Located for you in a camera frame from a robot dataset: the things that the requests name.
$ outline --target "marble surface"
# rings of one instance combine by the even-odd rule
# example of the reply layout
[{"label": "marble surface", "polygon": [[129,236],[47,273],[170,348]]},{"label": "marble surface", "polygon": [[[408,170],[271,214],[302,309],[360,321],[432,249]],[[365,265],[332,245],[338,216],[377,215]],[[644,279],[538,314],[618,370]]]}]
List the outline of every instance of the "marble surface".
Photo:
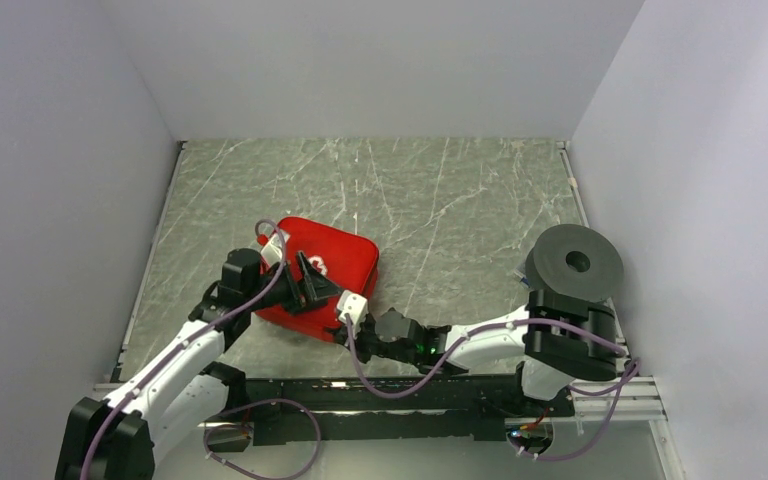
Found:
[{"label": "marble surface", "polygon": [[[373,314],[427,324],[491,319],[524,303],[511,274],[537,236],[579,223],[552,139],[350,138],[192,141],[161,225],[124,356],[130,378],[178,331],[254,223],[307,217],[380,248]],[[353,376],[348,352],[260,319],[222,361],[252,378]],[[518,359],[474,373],[507,373]],[[415,375],[373,359],[370,375]]]}]

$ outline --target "black gray spool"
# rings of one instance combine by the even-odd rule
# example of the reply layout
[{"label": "black gray spool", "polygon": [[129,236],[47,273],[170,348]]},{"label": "black gray spool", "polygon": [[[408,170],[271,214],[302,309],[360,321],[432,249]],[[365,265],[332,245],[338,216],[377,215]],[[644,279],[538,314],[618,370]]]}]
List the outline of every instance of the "black gray spool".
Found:
[{"label": "black gray spool", "polygon": [[622,284],[623,264],[617,249],[599,232],[564,224],[537,238],[525,259],[525,276],[533,289],[603,302]]}]

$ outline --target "purple cable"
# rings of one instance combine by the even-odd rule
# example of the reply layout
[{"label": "purple cable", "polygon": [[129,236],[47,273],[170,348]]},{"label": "purple cable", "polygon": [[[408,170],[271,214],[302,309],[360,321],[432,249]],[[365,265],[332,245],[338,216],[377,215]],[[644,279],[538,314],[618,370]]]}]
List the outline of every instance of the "purple cable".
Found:
[{"label": "purple cable", "polygon": [[[259,220],[254,226],[255,235],[258,235],[260,233],[259,232],[260,226],[263,224],[267,224],[270,227],[272,227],[272,230],[275,232],[276,235],[278,235],[278,240],[281,243],[281,258],[282,259],[286,258],[287,242],[284,240],[284,234],[281,232],[281,229],[278,228],[278,225],[275,222],[267,219]],[[90,442],[90,446],[87,448],[87,454],[84,457],[84,464],[81,465],[80,480],[90,480],[90,467],[92,464],[93,457],[95,457],[95,452],[96,450],[98,450],[98,445],[101,443],[101,438],[104,436],[104,432],[107,431],[107,428],[110,427],[111,423],[113,423],[113,420],[116,418],[116,415],[118,415],[119,412],[124,410],[125,407],[128,406],[128,403],[130,403],[131,400],[136,398],[137,395],[139,395],[139,392],[142,391],[143,388],[145,388],[145,386],[149,384],[149,382],[157,378],[157,375],[164,368],[166,368],[167,365],[169,365],[169,363],[175,358],[175,356],[178,355],[179,352],[183,351],[186,348],[184,347],[185,344],[189,345],[193,343],[196,339],[198,339],[205,333],[215,329],[218,325],[226,322],[227,320],[243,312],[244,310],[248,310],[249,307],[254,305],[256,302],[260,301],[261,298],[263,298],[267,293],[269,293],[270,290],[272,290],[272,287],[274,287],[275,284],[278,283],[278,279],[281,278],[281,273],[283,271],[284,271],[284,262],[280,262],[278,264],[278,270],[275,272],[275,275],[272,277],[272,280],[269,281],[269,283],[263,288],[263,290],[260,291],[260,293],[255,295],[254,298],[252,298],[245,304],[231,310],[225,315],[222,315],[216,320],[198,329],[195,333],[193,333],[192,335],[190,335],[189,337],[185,338],[180,343],[175,345],[175,347],[173,347],[172,350],[170,350],[165,357],[160,359],[160,361],[157,362],[157,364],[151,370],[149,370],[149,372],[142,378],[142,380],[140,380],[139,382],[137,382],[136,385],[134,385],[134,388],[131,390],[131,393],[126,394],[125,397],[122,398],[122,401],[120,401],[119,404],[113,407],[113,409],[104,419],[104,421],[101,423],[101,426],[98,428],[98,431],[95,433],[95,436]]]},{"label": "purple cable", "polygon": [[616,389],[617,393],[614,394],[614,401],[611,402],[611,408],[608,409],[608,413],[605,415],[605,419],[602,420],[602,424],[599,425],[599,430],[596,430],[596,433],[593,434],[590,440],[588,440],[588,442],[585,443],[583,447],[572,453],[565,453],[563,455],[538,455],[536,459],[542,462],[564,462],[566,460],[578,458],[593,448],[593,446],[596,445],[596,443],[600,438],[602,438],[605,432],[608,431],[608,425],[611,423],[611,418],[614,416],[614,411],[617,409],[617,403],[620,401],[620,392],[622,391],[622,387],[624,387],[626,383],[634,378],[639,370],[640,359],[635,358],[631,361],[628,367],[626,367],[626,371],[623,373],[622,379],[620,379],[619,383],[617,383],[619,387]]},{"label": "purple cable", "polygon": [[[522,320],[514,320],[511,322],[514,327],[521,327],[523,325],[549,325],[552,327],[559,327],[566,330],[569,330],[570,332],[585,337],[594,343],[597,343],[605,348],[608,348],[610,350],[613,350],[616,353],[619,353],[620,355],[625,355],[625,350],[622,349],[619,345],[609,342],[608,340],[605,340],[604,338],[595,335],[593,333],[588,332],[587,330],[584,330],[583,328],[576,327],[575,325],[570,325],[568,323],[564,323],[560,320],[555,320],[551,318],[526,318]],[[452,356],[453,353],[455,353],[455,350],[463,343],[465,342],[469,337],[472,337],[473,335],[477,335],[482,332],[486,332],[488,330],[497,330],[500,328],[508,328],[508,323],[490,323],[487,325],[481,325],[478,327],[475,327],[474,329],[467,332],[467,336],[460,337],[457,340],[455,340],[455,343],[453,343],[443,355],[440,356],[440,359],[437,360],[437,363],[431,368],[431,370],[428,372],[425,377],[423,377],[419,382],[417,382],[412,387],[402,390],[401,392],[395,392],[395,393],[389,393],[389,392],[382,392],[381,390],[378,390],[374,386],[372,386],[372,383],[369,382],[369,379],[367,379],[363,374],[363,367],[360,364],[360,360],[357,359],[357,347],[355,346],[355,338],[354,334],[352,332],[353,325],[351,320],[346,320],[346,331],[348,333],[348,340],[349,340],[349,351],[351,352],[351,358],[352,363],[355,366],[355,371],[358,374],[358,379],[363,384],[364,387],[366,387],[367,390],[372,392],[378,397],[386,398],[395,400],[397,398],[404,398],[409,395],[413,395],[416,393],[420,388],[424,387],[426,383],[431,380],[431,378],[437,374],[437,372],[442,368],[443,364],[446,363],[446,360],[449,359],[449,357]]]},{"label": "purple cable", "polygon": [[210,450],[210,445],[208,445],[208,440],[210,440],[210,436],[213,435],[218,429],[222,428],[222,426],[219,427],[213,427],[209,429],[204,434],[203,444],[204,444],[204,451],[207,452],[207,456],[212,458],[213,460],[216,460],[217,462],[221,463],[222,465],[230,468],[231,470],[236,471],[237,473],[241,473],[247,477],[254,478],[255,480],[293,480],[295,478],[299,478],[300,476],[304,475],[305,472],[310,470],[310,467],[313,466],[313,462],[316,460],[316,457],[319,455],[319,449],[322,446],[322,430],[319,428],[319,422],[316,421],[316,417],[313,416],[312,413],[310,413],[310,410],[308,410],[304,405],[294,402],[292,400],[287,400],[285,398],[271,398],[269,400],[259,400],[257,402],[250,403],[248,405],[243,405],[242,407],[236,407],[229,410],[225,410],[224,412],[220,413],[219,416],[222,415],[230,415],[232,413],[242,412],[244,410],[248,410],[249,408],[258,407],[260,405],[266,405],[267,403],[286,403],[288,405],[292,405],[298,409],[300,409],[305,415],[310,418],[310,421],[313,422],[313,428],[316,430],[316,444],[313,447],[313,455],[310,456],[310,460],[307,461],[304,466],[299,469],[298,472],[288,475],[286,477],[263,477],[260,476],[254,472],[250,472],[239,465],[229,462],[225,460],[224,458],[220,457],[219,455],[213,453]]},{"label": "purple cable", "polygon": [[[610,342],[608,340],[605,340],[602,337],[599,337],[598,335],[595,335],[591,332],[588,332],[587,330],[584,330],[582,328],[576,327],[574,325],[570,325],[568,323],[561,322],[559,320],[554,320],[551,318],[527,318],[522,320],[514,320],[511,322],[514,327],[521,327],[524,325],[549,325],[553,327],[559,327],[563,328],[565,330],[568,330],[580,337],[585,337],[588,340],[597,343],[605,348],[608,348],[620,355],[625,355],[625,350],[623,350],[622,347],[619,345]],[[419,382],[417,382],[412,387],[402,390],[401,392],[395,392],[395,393],[389,393],[389,392],[382,392],[381,390],[378,390],[374,386],[372,386],[372,383],[369,382],[369,379],[366,378],[366,376],[363,374],[363,367],[360,364],[360,361],[357,359],[357,348],[355,346],[355,340],[354,335],[352,333],[352,322],[350,319],[346,319],[346,330],[348,333],[348,341],[349,341],[349,351],[352,353],[352,363],[355,366],[355,371],[357,372],[358,379],[361,381],[364,387],[366,387],[367,390],[372,392],[378,397],[381,398],[387,398],[387,399],[397,399],[397,398],[404,398],[409,395],[412,395],[416,393],[420,388],[425,386],[426,383],[428,383],[429,380],[440,370],[440,368],[443,366],[443,363],[446,362],[446,360],[449,359],[449,357],[454,353],[454,351],[463,343],[465,342],[469,337],[472,337],[473,335],[486,332],[489,330],[497,330],[500,328],[508,328],[508,323],[491,323],[487,325],[481,325],[479,327],[476,327],[469,332],[467,332],[466,336],[460,337],[449,347],[448,350],[446,350],[443,355],[440,356],[440,359],[437,361],[437,363],[434,365],[434,367],[431,368],[431,370],[428,372],[428,374],[423,377]],[[602,424],[599,426],[599,430],[596,431],[596,433],[593,435],[593,437],[580,449],[576,450],[575,452],[564,454],[564,455],[558,455],[558,456],[537,456],[537,460],[541,460],[544,462],[560,462],[565,460],[572,460],[573,458],[577,458],[581,455],[584,455],[589,451],[591,448],[593,448],[594,445],[596,445],[596,442],[599,441],[600,438],[605,434],[605,431],[607,430],[608,424],[611,422],[611,417],[614,416],[614,411],[617,408],[617,403],[620,399],[620,391],[622,390],[622,387],[625,386],[629,381],[631,381],[632,378],[634,378],[637,375],[637,372],[640,370],[640,360],[635,358],[631,361],[629,365],[626,366],[625,371],[622,374],[622,377],[620,378],[620,381],[612,386],[610,389],[607,389],[606,391],[610,392],[613,390],[616,390],[616,395],[614,395],[614,401],[611,404],[611,407],[608,409],[607,415],[605,415],[605,419],[602,421]]]}]

